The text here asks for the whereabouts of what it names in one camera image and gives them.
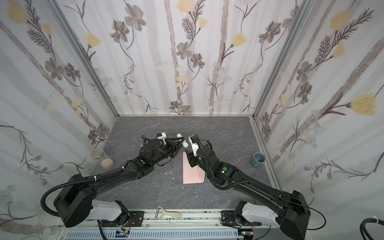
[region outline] cream-colored peeler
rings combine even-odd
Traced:
[[[181,218],[183,216],[181,213],[178,213],[178,212],[167,212],[167,211],[164,210],[163,207],[157,207],[155,219],[162,218],[164,215],[168,215],[168,216],[175,217],[175,218]]]

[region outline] pink envelope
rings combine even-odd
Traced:
[[[199,166],[191,167],[187,154],[183,152],[183,184],[204,182],[205,172]]]

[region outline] floral wallpaper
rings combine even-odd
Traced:
[[[383,16],[383,1],[315,1],[256,118],[285,190],[327,218],[311,239],[361,239],[384,217]]]
[[[253,114],[297,0],[58,0],[120,114]]]
[[[41,196],[91,173],[115,118],[44,2],[0,5],[0,238],[50,239]]]

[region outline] blue ceramic mug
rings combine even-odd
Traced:
[[[262,167],[265,162],[265,156],[261,152],[255,152],[251,157],[251,164],[254,167]]]

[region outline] gray marble tabletop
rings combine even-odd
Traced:
[[[141,135],[156,137],[166,132],[167,137],[184,137],[198,134],[200,139],[211,141],[217,157],[230,163],[248,176],[270,185],[264,167],[255,168],[250,164],[252,154],[258,151],[248,117],[118,117],[104,151],[112,160],[114,168],[121,167],[129,159],[137,156],[142,144]],[[127,182],[111,189],[96,199],[103,201],[120,200],[128,209],[228,209],[235,208],[240,200],[254,203],[251,197],[238,191],[218,190],[205,177],[200,184],[183,184],[182,152],[165,166],[155,165],[149,175]],[[105,172],[96,166],[95,174]]]

